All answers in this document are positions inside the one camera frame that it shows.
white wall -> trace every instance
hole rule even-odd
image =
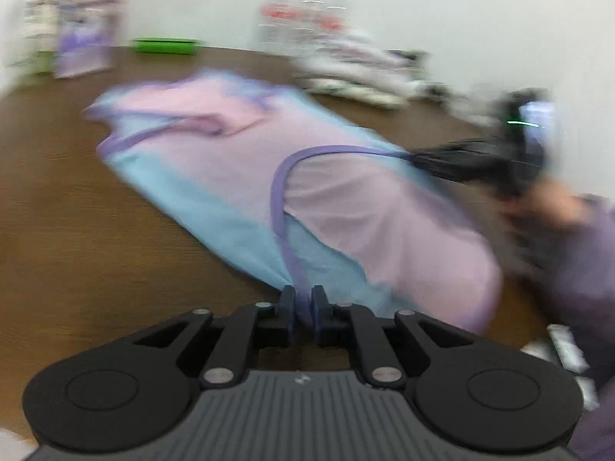
[[[176,36],[250,48],[262,1],[128,0],[123,40]],[[6,6],[2,0],[0,26]],[[550,89],[562,126],[558,173],[579,191],[615,198],[600,176],[615,182],[615,0],[351,0],[350,7],[354,27],[382,47],[429,51],[434,79],[458,90]]]

stack of folded clothes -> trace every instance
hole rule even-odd
[[[350,35],[324,35],[297,58],[298,78],[309,93],[350,98],[398,109],[422,96],[425,81],[410,59]]]

metal screw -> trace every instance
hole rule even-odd
[[[371,377],[380,383],[394,383],[402,378],[402,371],[397,368],[376,368],[371,371]]]
[[[211,368],[205,371],[203,377],[213,385],[223,385],[233,380],[235,373],[227,368]]]

green object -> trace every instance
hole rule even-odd
[[[132,42],[139,53],[174,53],[193,55],[198,46],[196,40],[174,40],[172,38],[140,38]]]

purple strap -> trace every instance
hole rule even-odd
[[[273,176],[271,183],[271,228],[274,234],[276,234],[276,240],[284,259],[284,264],[290,274],[294,289],[297,293],[295,300],[295,308],[297,317],[308,328],[312,326],[312,313],[311,313],[311,292],[312,286],[309,285],[304,269],[301,266],[299,258],[295,255],[293,249],[288,243],[288,227],[286,220],[284,219],[284,186],[286,179],[290,174],[290,171],[294,166],[314,156],[320,156],[324,154],[374,154],[378,156],[388,156],[404,160],[410,160],[410,153],[402,150],[398,151],[385,151],[379,149],[370,149],[370,147],[361,146],[317,146],[309,147],[307,149],[298,150],[290,156],[288,156]]]

